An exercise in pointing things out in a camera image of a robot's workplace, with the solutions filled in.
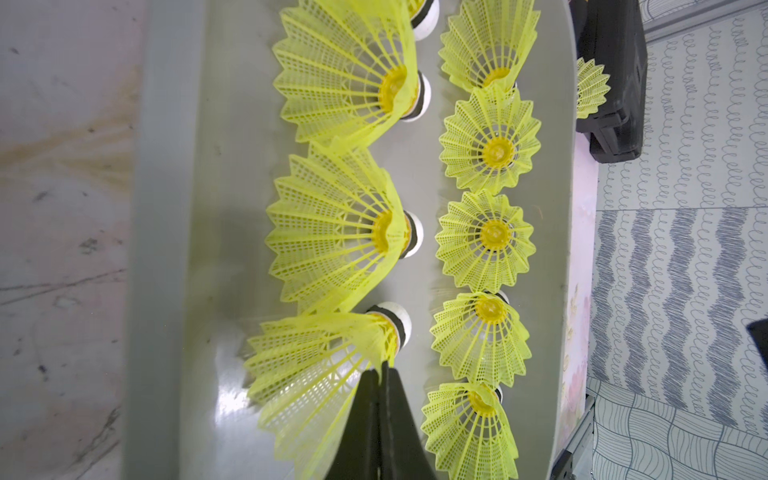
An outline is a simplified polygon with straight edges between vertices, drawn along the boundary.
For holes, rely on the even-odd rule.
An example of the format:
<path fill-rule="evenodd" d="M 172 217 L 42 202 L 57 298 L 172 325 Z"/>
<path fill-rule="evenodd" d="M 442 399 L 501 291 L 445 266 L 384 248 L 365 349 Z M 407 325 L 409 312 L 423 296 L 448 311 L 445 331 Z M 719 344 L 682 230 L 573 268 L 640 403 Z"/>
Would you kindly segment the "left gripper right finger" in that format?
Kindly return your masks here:
<path fill-rule="evenodd" d="M 381 479 L 435 479 L 395 368 L 384 361 L 379 384 Z"/>

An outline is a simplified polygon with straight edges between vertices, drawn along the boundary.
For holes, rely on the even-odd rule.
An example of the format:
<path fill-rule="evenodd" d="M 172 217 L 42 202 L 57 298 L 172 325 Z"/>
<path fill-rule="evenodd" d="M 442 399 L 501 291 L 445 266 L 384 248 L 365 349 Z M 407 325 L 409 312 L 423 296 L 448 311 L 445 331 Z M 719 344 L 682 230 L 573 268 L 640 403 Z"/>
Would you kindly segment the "yellow shuttlecock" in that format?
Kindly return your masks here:
<path fill-rule="evenodd" d="M 530 333 L 502 291 L 461 293 L 444 302 L 430 333 L 439 364 L 457 380 L 511 387 L 532 357 Z"/>
<path fill-rule="evenodd" d="M 604 72 L 604 68 L 603 64 L 597 64 L 594 59 L 586 61 L 580 57 L 577 60 L 578 119 L 586 119 L 597 113 L 599 107 L 606 102 L 611 87 L 608 85 L 610 75 Z"/>
<path fill-rule="evenodd" d="M 440 35 L 441 70 L 466 92 L 516 86 L 538 32 L 532 0 L 463 1 Z"/>
<path fill-rule="evenodd" d="M 362 374 L 392 364 L 411 333 L 405 308 L 387 301 L 364 313 L 267 321 L 248 338 L 247 395 L 275 437 L 275 458 L 292 462 L 296 478 L 325 477 Z"/>
<path fill-rule="evenodd" d="M 299 143 L 368 147 L 421 118 L 431 85 L 419 70 L 407 1 L 300 1 L 281 10 L 280 116 Z"/>
<path fill-rule="evenodd" d="M 365 147 L 312 142 L 289 158 L 266 213 L 273 224 L 269 268 L 280 299 L 300 315 L 349 312 L 424 241 L 420 219 L 403 207 L 387 170 Z"/>
<path fill-rule="evenodd" d="M 445 175 L 472 193 L 496 195 L 516 187 L 541 148 L 541 121 L 533 117 L 533 107 L 518 88 L 497 84 L 476 88 L 469 99 L 458 101 L 439 137 Z"/>
<path fill-rule="evenodd" d="M 406 0 L 405 1 L 414 39 L 421 41 L 427 38 L 436 28 L 439 14 L 439 0 Z"/>
<path fill-rule="evenodd" d="M 504 194 L 466 191 L 439 218 L 436 258 L 458 288 L 497 292 L 530 270 L 533 226 Z"/>
<path fill-rule="evenodd" d="M 443 383 L 427 394 L 421 431 L 435 468 L 451 479 L 517 479 L 518 448 L 503 392 L 485 383 Z"/>

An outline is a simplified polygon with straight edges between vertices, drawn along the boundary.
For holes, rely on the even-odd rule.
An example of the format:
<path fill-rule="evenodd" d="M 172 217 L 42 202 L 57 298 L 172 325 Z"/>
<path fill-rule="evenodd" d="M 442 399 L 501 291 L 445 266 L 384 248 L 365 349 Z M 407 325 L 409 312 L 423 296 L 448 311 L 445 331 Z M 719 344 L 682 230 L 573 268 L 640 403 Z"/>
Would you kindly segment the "grey plastic storage box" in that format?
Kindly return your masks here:
<path fill-rule="evenodd" d="M 292 316 L 268 269 L 273 181 L 307 147 L 280 116 L 281 1 L 154 1 L 138 122 L 126 328 L 126 479 L 289 479 L 244 385 L 244 340 Z M 531 334 L 504 394 L 524 479 L 559 442 L 570 266 L 575 42 L 564 1 L 539 1 L 519 84 L 541 121 L 533 170 L 508 193 L 536 253 L 508 295 Z"/>

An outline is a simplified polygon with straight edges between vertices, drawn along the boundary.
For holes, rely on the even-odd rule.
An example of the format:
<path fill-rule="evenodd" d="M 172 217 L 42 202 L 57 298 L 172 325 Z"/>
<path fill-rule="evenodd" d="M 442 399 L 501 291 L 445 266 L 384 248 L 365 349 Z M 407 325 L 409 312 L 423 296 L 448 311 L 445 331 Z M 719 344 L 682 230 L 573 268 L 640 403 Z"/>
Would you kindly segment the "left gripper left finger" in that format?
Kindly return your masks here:
<path fill-rule="evenodd" d="M 343 435 L 326 479 L 378 479 L 379 375 L 365 371 L 358 383 Z"/>

